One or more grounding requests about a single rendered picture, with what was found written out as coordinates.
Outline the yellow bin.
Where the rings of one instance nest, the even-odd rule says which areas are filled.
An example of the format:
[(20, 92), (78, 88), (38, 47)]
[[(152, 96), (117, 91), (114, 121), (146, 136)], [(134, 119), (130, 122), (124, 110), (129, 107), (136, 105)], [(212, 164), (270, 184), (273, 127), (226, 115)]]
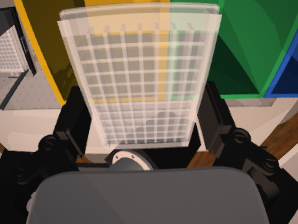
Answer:
[(107, 3), (170, 0), (14, 0), (30, 43), (62, 106), (72, 86), (79, 86), (57, 23), (63, 9)]

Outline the green bin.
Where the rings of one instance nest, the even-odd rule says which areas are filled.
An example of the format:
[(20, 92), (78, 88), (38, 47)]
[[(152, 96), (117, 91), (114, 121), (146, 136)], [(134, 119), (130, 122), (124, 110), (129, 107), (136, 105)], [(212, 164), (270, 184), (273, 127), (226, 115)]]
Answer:
[(222, 14), (207, 81), (222, 99), (263, 98), (298, 28), (298, 0), (217, 3)]

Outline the blue bin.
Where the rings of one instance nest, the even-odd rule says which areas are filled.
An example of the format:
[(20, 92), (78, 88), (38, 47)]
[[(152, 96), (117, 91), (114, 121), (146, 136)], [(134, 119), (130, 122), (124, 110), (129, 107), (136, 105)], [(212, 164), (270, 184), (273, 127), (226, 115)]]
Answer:
[(298, 44), (297, 43), (298, 43), (298, 28), (263, 98), (298, 98)]

